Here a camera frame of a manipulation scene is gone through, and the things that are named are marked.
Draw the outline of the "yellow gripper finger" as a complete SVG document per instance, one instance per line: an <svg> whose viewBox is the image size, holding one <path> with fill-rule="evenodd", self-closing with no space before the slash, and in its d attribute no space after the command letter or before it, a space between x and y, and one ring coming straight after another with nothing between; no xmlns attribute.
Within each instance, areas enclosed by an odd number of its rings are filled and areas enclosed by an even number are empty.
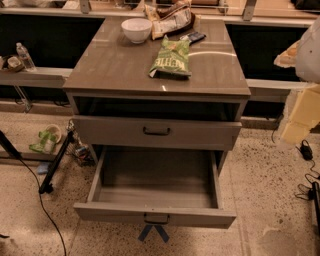
<svg viewBox="0 0 320 256"><path fill-rule="evenodd" d="M310 84L299 91L281 134L281 140L288 144L302 142L320 123L320 84Z"/></svg>

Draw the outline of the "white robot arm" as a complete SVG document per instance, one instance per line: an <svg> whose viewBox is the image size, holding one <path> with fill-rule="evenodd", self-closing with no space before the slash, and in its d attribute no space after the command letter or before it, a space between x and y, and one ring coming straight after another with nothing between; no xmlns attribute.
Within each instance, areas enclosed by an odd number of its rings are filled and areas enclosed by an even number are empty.
<svg viewBox="0 0 320 256"><path fill-rule="evenodd" d="M275 58L274 64L294 67L296 75L307 83L298 93L281 134L282 141L297 144L320 123L320 17L298 41Z"/></svg>

